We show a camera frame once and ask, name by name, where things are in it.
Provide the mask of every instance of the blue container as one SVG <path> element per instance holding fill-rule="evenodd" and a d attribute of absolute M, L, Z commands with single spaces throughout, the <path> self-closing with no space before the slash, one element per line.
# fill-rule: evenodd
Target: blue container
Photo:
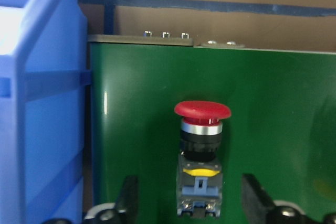
<path fill-rule="evenodd" d="M 0 0 L 0 223 L 81 221 L 86 18 L 77 0 Z"/>

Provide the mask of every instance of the red button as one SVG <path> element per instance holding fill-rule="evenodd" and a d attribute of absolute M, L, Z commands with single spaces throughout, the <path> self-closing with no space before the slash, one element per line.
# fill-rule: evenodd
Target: red button
<path fill-rule="evenodd" d="M 175 107 L 175 113 L 184 116 L 184 121 L 197 125 L 215 125 L 220 119 L 229 118 L 231 110 L 217 102 L 184 101 Z"/>

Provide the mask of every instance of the green surface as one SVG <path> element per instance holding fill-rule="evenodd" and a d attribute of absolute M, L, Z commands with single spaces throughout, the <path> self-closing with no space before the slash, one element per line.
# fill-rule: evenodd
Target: green surface
<path fill-rule="evenodd" d="M 253 173 L 312 218 L 336 211 L 336 55 L 121 44 L 91 44 L 91 54 L 95 204 L 138 174 L 138 224 L 247 223 L 240 178 Z M 176 216 L 174 107 L 184 100 L 232 110 L 219 220 Z"/>

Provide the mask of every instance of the yellow tab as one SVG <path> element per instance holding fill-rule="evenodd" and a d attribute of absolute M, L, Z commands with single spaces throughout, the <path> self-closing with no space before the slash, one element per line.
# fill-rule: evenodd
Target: yellow tab
<path fill-rule="evenodd" d="M 193 169 L 193 170 L 188 170 L 188 169 L 183 169 L 184 173 L 187 173 L 191 176 L 201 176 L 201 177 L 213 177 L 217 175 L 220 171 L 218 170 L 210 170 L 210 169 Z"/>

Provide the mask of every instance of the silver metal ring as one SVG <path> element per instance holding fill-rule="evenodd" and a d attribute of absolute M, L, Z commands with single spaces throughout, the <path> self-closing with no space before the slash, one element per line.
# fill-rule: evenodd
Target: silver metal ring
<path fill-rule="evenodd" d="M 201 126 L 195 124 L 188 124 L 183 121 L 181 123 L 181 130 L 187 133 L 195 134 L 195 135 L 205 135 L 212 136 L 217 135 L 222 132 L 223 124 L 219 122 L 219 125 L 216 126 Z"/>

